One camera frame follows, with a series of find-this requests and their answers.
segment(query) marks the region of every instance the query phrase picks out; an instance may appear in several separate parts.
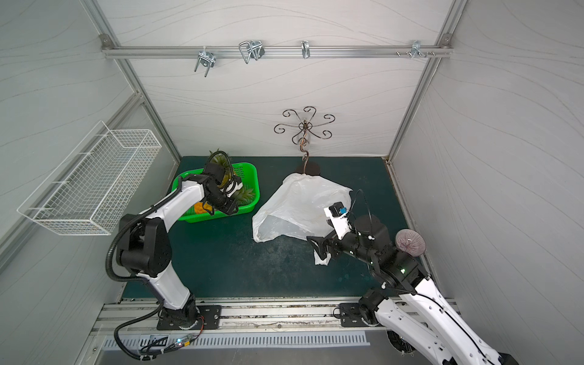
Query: mounting plate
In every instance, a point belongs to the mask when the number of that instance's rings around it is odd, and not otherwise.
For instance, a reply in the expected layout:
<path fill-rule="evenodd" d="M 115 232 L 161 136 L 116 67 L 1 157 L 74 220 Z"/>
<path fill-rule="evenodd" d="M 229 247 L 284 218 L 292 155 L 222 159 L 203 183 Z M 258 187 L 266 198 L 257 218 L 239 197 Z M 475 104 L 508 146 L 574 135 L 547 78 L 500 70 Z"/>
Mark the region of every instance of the mounting plate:
<path fill-rule="evenodd" d="M 369 326 L 361 319 L 359 303 L 340 303 L 340 325 L 343 327 L 381 327 Z"/>
<path fill-rule="evenodd" d="M 220 305 L 197 305 L 197 308 L 201 312 L 202 316 L 205 318 L 204 329 L 217 329 L 219 327 L 219 319 L 221 318 L 221 306 Z M 178 326 L 172 323 L 168 318 L 160 318 L 158 320 L 158 325 L 156 325 L 158 331 L 172 331 L 181 330 Z M 201 329 L 201 321 L 190 328 L 190 330 Z"/>

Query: metal bracket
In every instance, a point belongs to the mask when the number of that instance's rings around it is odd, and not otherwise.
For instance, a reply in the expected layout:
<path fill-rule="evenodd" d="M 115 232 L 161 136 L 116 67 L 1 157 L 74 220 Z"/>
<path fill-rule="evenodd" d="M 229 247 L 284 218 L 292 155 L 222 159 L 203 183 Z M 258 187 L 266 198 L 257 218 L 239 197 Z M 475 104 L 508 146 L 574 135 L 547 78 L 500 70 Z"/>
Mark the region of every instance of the metal bracket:
<path fill-rule="evenodd" d="M 424 54 L 422 52 L 420 52 L 420 47 L 422 45 L 420 44 L 420 41 L 417 40 L 415 42 L 413 42 L 412 44 L 412 50 L 410 52 L 408 52 L 408 55 L 410 56 L 410 58 L 414 58 L 414 57 L 426 57 L 427 53 Z"/>
<path fill-rule="evenodd" d="M 438 42 L 438 46 L 441 48 L 450 48 L 452 47 L 452 33 L 443 34 Z"/>
<path fill-rule="evenodd" d="M 302 58 L 310 57 L 310 45 L 307 40 L 302 41 Z"/>
<path fill-rule="evenodd" d="M 256 61 L 262 58 L 264 53 L 266 53 L 266 50 L 263 49 L 262 41 L 251 40 L 241 42 L 239 44 L 239 52 L 241 53 L 241 56 L 244 58 L 244 61 L 247 64 L 249 63 L 249 60 L 252 58 L 252 56 L 253 59 Z"/>
<path fill-rule="evenodd" d="M 113 48 L 113 41 L 107 34 L 100 34 L 99 40 L 102 42 L 102 50 L 111 50 Z"/>
<path fill-rule="evenodd" d="M 203 50 L 199 52 L 199 57 L 197 58 L 197 64 L 194 67 L 194 72 L 197 72 L 199 64 L 202 64 L 207 68 L 207 70 L 205 71 L 205 77 L 207 77 L 209 69 L 215 66 L 215 56 L 213 55 L 213 53 Z"/>
<path fill-rule="evenodd" d="M 197 305 L 197 309 L 205 319 L 204 329 L 217 329 L 217 327 L 219 327 L 219 319 L 221 318 L 220 305 Z M 156 329 L 158 331 L 180 330 L 180 328 L 177 328 L 177 326 L 172 323 L 172 320 L 168 318 L 160 318 Z M 197 329 L 201 329 L 201 321 L 197 322 L 193 328 L 190 328 L 189 330 L 195 331 Z"/>
<path fill-rule="evenodd" d="M 359 311 L 359 303 L 340 303 L 340 325 L 342 327 L 378 327 L 367 325 L 361 319 L 361 312 Z"/>

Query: decorative metal hanger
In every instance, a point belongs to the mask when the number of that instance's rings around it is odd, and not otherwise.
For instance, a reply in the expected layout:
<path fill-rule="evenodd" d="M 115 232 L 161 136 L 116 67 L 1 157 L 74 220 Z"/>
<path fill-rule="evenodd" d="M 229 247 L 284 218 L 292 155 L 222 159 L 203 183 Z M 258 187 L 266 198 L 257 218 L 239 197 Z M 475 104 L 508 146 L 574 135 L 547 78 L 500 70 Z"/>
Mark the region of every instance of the decorative metal hanger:
<path fill-rule="evenodd" d="M 286 131 L 285 128 L 281 127 L 281 126 L 286 126 L 286 127 L 291 127 L 291 128 L 295 128 L 298 127 L 298 129 L 300 129 L 300 132 L 296 133 L 295 135 L 292 136 L 292 143 L 300 146 L 300 152 L 304 153 L 304 156 L 302 157 L 302 160 L 304 161 L 304 166 L 302 168 L 302 172 L 306 173 L 306 166 L 308 163 L 308 159 L 310 157 L 310 154 L 308 153 L 307 150 L 305 150 L 304 148 L 308 145 L 308 133 L 312 134 L 314 137 L 316 138 L 320 138 L 322 140 L 327 140 L 329 138 L 332 137 L 332 133 L 329 130 L 324 130 L 322 131 L 322 137 L 318 134 L 315 134 L 312 131 L 313 127 L 321 127 L 324 126 L 326 124 L 331 124 L 332 122 L 335 121 L 335 116 L 332 114 L 325 114 L 324 115 L 324 119 L 328 120 L 325 123 L 321 123 L 321 124 L 317 124 L 317 125 L 313 125 L 312 124 L 312 118 L 314 118 L 314 116 L 317 113 L 317 108 L 313 107 L 313 106 L 306 106 L 304 107 L 303 111 L 305 111 L 306 113 L 310 113 L 312 112 L 312 116 L 310 116 L 310 119 L 306 120 L 302 120 L 300 118 L 300 116 L 298 115 L 298 113 L 296 112 L 296 110 L 294 109 L 286 109 L 282 115 L 284 117 L 290 117 L 292 115 L 292 113 L 294 113 L 296 115 L 296 118 L 298 118 L 299 124 L 297 126 L 293 125 L 293 124 L 286 124 L 286 123 L 280 123 L 274 126 L 274 132 L 276 132 L 277 134 L 282 134 Z M 309 173 L 309 175 L 319 175 L 320 173 L 320 168 L 318 168 L 318 173 Z"/>

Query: green plastic basket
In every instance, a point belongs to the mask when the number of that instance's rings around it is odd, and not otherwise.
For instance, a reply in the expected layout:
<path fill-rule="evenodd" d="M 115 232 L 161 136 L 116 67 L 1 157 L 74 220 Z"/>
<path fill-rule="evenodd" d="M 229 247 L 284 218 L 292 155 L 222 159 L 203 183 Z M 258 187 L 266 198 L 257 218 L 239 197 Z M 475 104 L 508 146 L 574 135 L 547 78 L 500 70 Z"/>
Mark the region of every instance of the green plastic basket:
<path fill-rule="evenodd" d="M 259 201 L 259 184 L 258 184 L 258 170 L 255 166 L 247 162 L 240 162 L 238 164 L 233 164 L 233 170 L 237 176 L 241 178 L 241 182 L 244 184 L 244 189 L 253 189 L 255 193 L 255 198 L 252 201 L 242 202 L 239 206 L 239 211 L 233 215 L 249 213 L 253 210 L 255 205 Z M 181 173 L 180 175 L 184 178 L 190 173 L 202 173 L 203 169 L 190 170 Z M 172 190 L 175 190 L 178 186 L 178 177 L 172 183 Z M 180 216 L 179 221 L 187 221 L 189 223 L 208 221 L 209 219 L 227 217 L 227 215 L 220 211 L 215 211 L 214 215 L 209 213 L 195 214 L 194 207 L 189 208 L 182 216 Z"/>

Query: dark green mat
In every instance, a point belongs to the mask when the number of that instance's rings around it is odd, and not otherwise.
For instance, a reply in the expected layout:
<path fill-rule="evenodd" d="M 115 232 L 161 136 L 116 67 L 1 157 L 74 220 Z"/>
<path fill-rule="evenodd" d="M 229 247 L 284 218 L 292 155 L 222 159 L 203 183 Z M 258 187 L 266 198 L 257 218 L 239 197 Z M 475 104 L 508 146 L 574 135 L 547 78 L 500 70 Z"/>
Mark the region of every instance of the dark green mat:
<path fill-rule="evenodd" d="M 304 297 L 362 296 L 377 282 L 367 265 L 342 255 L 328 266 L 314 265 L 306 241 L 280 236 L 256 243 L 252 217 L 282 180 L 291 174 L 299 157 L 232 157 L 232 162 L 250 162 L 258 169 L 260 200 L 249 214 L 199 223 L 177 222 L 169 232 L 172 264 L 180 279 L 196 297 Z M 202 168 L 206 157 L 183 157 L 178 172 Z M 404 215 L 381 158 L 311 157 L 321 166 L 321 176 L 354 191 L 363 189 L 371 213 L 389 231 L 390 237 L 407 228 Z M 153 202 L 145 202 L 145 207 Z M 360 199 L 357 216 L 367 210 Z M 128 283 L 124 298 L 153 297 L 146 287 Z"/>

